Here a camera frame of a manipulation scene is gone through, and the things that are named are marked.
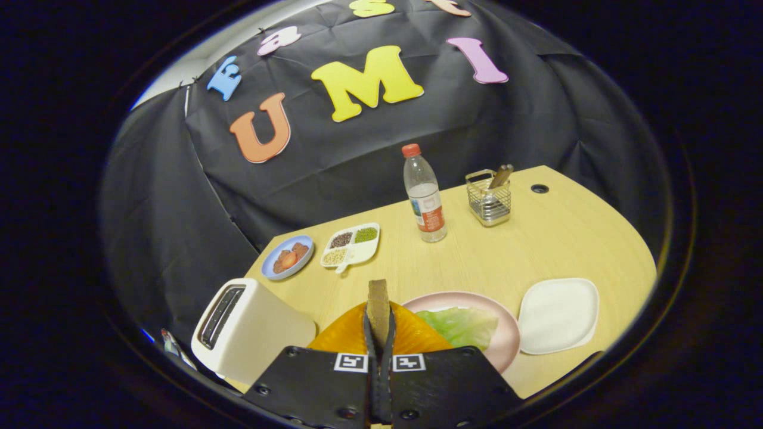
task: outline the wooden table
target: wooden table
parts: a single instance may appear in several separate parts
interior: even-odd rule
[[[511,218],[506,223],[490,228],[479,224],[469,212],[462,185],[441,191],[448,235],[438,243],[419,238],[410,203],[403,201],[277,236],[263,256],[283,240],[306,234],[316,246],[312,260],[294,276],[273,282],[262,276],[265,257],[260,257],[246,277],[308,314],[321,330],[367,299],[369,280],[387,279],[389,297],[397,303],[431,292],[469,291],[495,299],[517,318],[530,286],[566,277],[591,280],[600,294],[593,339],[558,353],[520,352],[504,372],[514,391],[527,398],[611,346],[649,297],[656,269],[630,223],[583,186],[546,166],[517,171],[510,180]],[[531,191],[536,183],[547,185],[549,192]],[[320,265],[334,232],[367,222],[381,226],[373,258],[341,275]],[[249,388],[232,384],[243,392]]]

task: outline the toaster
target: toaster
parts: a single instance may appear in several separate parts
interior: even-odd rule
[[[284,347],[306,347],[316,330],[312,319],[255,279],[233,279],[199,319],[191,349],[219,376],[252,385]]]

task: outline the toaster slot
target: toaster slot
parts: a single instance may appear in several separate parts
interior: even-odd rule
[[[245,287],[243,285],[232,285],[227,291],[225,291],[213,310],[207,316],[207,321],[204,323],[204,329],[199,332],[199,342],[204,344],[209,350],[214,349],[214,344],[217,342],[217,338],[220,336],[220,332],[225,326],[225,322],[230,317],[230,313],[233,308],[236,307],[236,303],[243,294]]]

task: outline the white plate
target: white plate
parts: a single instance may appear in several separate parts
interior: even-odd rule
[[[520,350],[554,353],[579,347],[594,337],[599,292],[586,279],[554,279],[536,283],[522,298]]]
[[[357,235],[357,232],[359,230],[362,230],[363,228],[368,228],[368,227],[376,228],[376,238],[374,238],[373,240],[356,243],[355,236]],[[333,239],[336,236],[340,234],[344,234],[346,232],[353,233],[353,235],[349,239],[349,243],[345,246],[334,247],[333,249],[331,249],[330,246]],[[379,224],[377,224],[376,222],[356,225],[354,227],[345,228],[341,231],[337,231],[331,236],[331,238],[329,238],[328,242],[326,243],[326,248],[324,249],[323,254],[320,255],[320,264],[321,266],[325,266],[326,268],[336,267],[336,274],[341,274],[344,271],[344,269],[347,268],[348,265],[353,263],[362,263],[371,259],[371,257],[374,256],[374,253],[376,253],[376,247],[378,247],[379,237],[381,235],[382,235],[382,230],[379,227]],[[332,252],[337,249],[346,250],[346,253],[344,254],[344,260],[336,264],[324,263],[324,256],[326,256],[326,253]]]

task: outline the wire basket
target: wire basket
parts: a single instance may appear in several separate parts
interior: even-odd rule
[[[496,172],[483,169],[466,175],[466,192],[472,214],[485,227],[491,227],[509,220],[511,213],[510,181],[488,189]]]

